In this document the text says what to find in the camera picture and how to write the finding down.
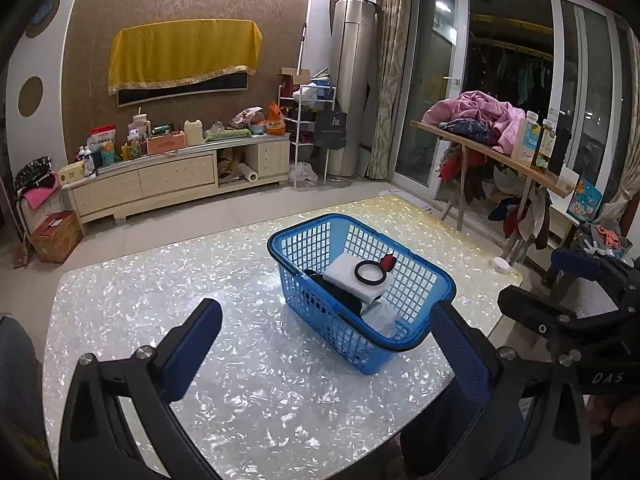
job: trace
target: storage rack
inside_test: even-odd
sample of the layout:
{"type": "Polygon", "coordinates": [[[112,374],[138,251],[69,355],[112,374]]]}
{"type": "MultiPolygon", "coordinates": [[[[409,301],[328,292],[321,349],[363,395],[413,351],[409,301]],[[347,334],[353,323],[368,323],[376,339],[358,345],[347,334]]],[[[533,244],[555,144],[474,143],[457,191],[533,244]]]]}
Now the storage rack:
{"type": "MultiPolygon", "coordinates": [[[[289,117],[285,117],[284,120],[287,123],[294,123],[296,125],[296,140],[292,140],[291,143],[296,147],[296,155],[294,157],[294,168],[298,166],[298,149],[300,146],[313,146],[312,142],[300,142],[300,125],[301,124],[312,124],[313,121],[302,121],[302,106],[303,104],[312,104],[312,103],[331,103],[331,110],[335,110],[335,95],[337,93],[337,89],[335,86],[316,86],[316,85],[300,85],[299,87],[300,94],[298,98],[295,97],[283,97],[282,96],[282,85],[278,86],[278,108],[280,107],[281,101],[293,101],[298,103],[298,118],[291,119],[289,117]],[[331,99],[303,99],[302,89],[303,88],[319,88],[331,91],[331,99]]],[[[329,149],[326,150],[326,158],[324,160],[324,183],[326,184],[326,171],[329,166],[329,149]]],[[[298,187],[298,181],[293,181],[293,187],[298,187]]]]}

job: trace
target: white door frame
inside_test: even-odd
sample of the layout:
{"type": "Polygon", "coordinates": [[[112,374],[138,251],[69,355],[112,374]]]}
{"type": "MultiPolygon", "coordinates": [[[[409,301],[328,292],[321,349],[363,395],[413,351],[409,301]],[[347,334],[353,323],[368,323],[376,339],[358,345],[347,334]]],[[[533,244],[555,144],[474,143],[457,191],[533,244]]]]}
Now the white door frame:
{"type": "MultiPolygon", "coordinates": [[[[454,10],[456,13],[456,47],[449,66],[450,79],[447,84],[447,98],[458,97],[460,89],[462,88],[463,77],[465,75],[466,46],[468,43],[469,26],[469,0],[456,0],[454,10]]],[[[435,200],[436,193],[440,187],[438,161],[442,158],[442,155],[449,147],[448,142],[445,142],[444,140],[437,140],[428,186],[396,172],[396,161],[398,160],[398,151],[400,150],[400,142],[402,140],[402,130],[404,129],[407,101],[414,70],[419,11],[420,0],[412,0],[409,41],[407,44],[406,59],[404,61],[404,73],[402,75],[402,88],[399,101],[401,105],[398,109],[398,115],[396,117],[396,124],[394,127],[394,140],[391,147],[391,154],[389,156],[387,178],[393,183],[408,189],[417,196],[435,200]]]]}
{"type": "MultiPolygon", "coordinates": [[[[607,28],[609,29],[609,39],[611,44],[611,61],[612,61],[612,96],[611,110],[609,115],[609,131],[607,133],[607,143],[600,165],[600,172],[595,183],[596,188],[600,192],[604,192],[609,181],[609,174],[613,164],[613,156],[616,153],[616,145],[618,143],[618,131],[620,129],[620,111],[622,108],[622,62],[620,60],[620,41],[618,38],[618,28],[613,13],[609,9],[599,6],[589,0],[567,0],[573,4],[579,5],[586,9],[603,15],[607,20],[607,28]]],[[[562,7],[560,0],[551,0],[551,8],[554,17],[554,74],[552,82],[551,99],[549,102],[548,116],[553,120],[558,119],[560,111],[560,101],[562,98],[562,85],[564,83],[564,21],[562,20],[562,7]]],[[[584,25],[584,14],[580,12],[582,19],[580,24],[584,25]]],[[[578,146],[580,145],[580,136],[582,135],[582,124],[584,123],[584,109],[586,106],[586,70],[588,66],[585,62],[588,60],[586,35],[580,34],[581,41],[578,44],[581,54],[583,54],[582,67],[583,81],[578,84],[576,91],[576,109],[574,120],[572,121],[572,140],[567,149],[565,164],[572,168],[577,155],[578,146]]]]}

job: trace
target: white bottle cap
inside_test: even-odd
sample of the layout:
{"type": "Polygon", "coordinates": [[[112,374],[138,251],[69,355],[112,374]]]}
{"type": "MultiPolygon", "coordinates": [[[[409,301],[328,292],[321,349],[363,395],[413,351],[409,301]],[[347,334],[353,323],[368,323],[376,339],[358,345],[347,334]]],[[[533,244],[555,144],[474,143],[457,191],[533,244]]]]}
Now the white bottle cap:
{"type": "Polygon", "coordinates": [[[507,272],[509,272],[509,269],[511,269],[511,266],[509,265],[507,260],[498,257],[494,258],[494,269],[498,272],[501,272],[502,274],[506,274],[507,272]]]}

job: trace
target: black shopping bag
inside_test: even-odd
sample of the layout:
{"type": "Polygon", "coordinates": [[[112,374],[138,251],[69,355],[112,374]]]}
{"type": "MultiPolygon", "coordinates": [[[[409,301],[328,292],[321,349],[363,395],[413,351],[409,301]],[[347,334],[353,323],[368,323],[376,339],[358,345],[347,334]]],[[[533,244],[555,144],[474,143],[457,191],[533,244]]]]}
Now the black shopping bag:
{"type": "Polygon", "coordinates": [[[328,105],[316,114],[314,145],[329,150],[340,150],[347,145],[347,114],[337,106],[328,105]]]}

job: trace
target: orange plastic bag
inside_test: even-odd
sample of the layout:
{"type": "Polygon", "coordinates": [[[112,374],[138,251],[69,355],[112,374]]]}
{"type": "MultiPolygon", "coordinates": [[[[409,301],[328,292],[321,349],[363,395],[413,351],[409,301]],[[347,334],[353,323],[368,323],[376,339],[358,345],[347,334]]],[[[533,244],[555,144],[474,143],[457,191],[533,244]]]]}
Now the orange plastic bag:
{"type": "Polygon", "coordinates": [[[269,105],[269,119],[267,120],[267,132],[270,135],[284,135],[284,116],[276,101],[269,105]]]}

